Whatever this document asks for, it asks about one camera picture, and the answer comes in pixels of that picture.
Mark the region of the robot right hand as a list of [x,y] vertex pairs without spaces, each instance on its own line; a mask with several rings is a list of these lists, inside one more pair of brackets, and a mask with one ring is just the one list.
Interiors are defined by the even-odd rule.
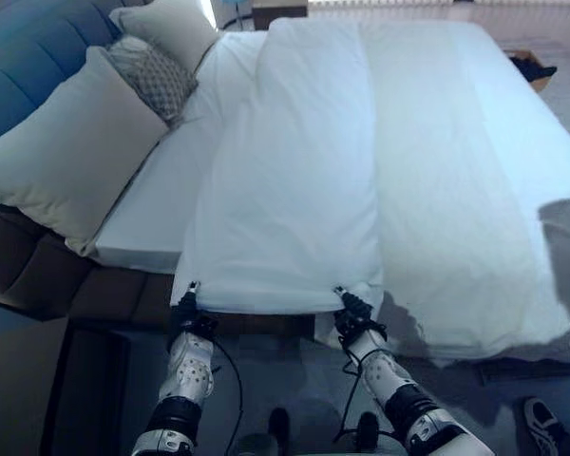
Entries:
[[335,327],[342,335],[364,331],[371,325],[372,305],[342,286],[333,291],[342,304],[342,309],[333,314]]

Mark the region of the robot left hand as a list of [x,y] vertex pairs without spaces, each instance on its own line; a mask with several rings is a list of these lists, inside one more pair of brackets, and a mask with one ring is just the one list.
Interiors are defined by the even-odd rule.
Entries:
[[199,290],[199,281],[189,283],[178,305],[174,307],[175,323],[182,331],[205,331],[212,333],[217,328],[218,322],[199,310],[197,302]]

